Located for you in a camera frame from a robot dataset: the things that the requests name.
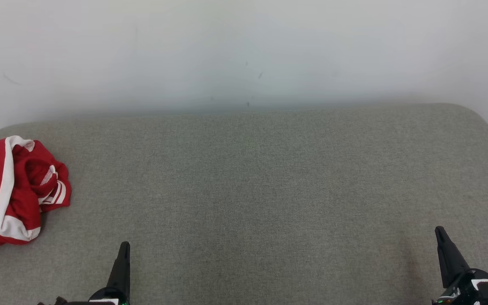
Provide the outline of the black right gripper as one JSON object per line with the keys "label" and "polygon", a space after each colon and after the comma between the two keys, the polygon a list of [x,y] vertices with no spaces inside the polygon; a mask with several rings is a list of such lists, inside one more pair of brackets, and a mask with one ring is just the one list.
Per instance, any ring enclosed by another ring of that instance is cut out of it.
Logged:
{"label": "black right gripper", "polygon": [[488,282],[488,273],[470,268],[442,226],[435,228],[442,286],[445,291],[433,305],[480,305],[477,284]]}

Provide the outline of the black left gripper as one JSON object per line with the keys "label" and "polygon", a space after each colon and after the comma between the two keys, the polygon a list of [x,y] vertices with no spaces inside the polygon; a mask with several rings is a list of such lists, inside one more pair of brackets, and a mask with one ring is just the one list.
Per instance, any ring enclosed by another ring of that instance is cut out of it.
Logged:
{"label": "black left gripper", "polygon": [[50,305],[130,305],[130,243],[120,244],[107,286],[86,301],[68,301],[57,297]]}

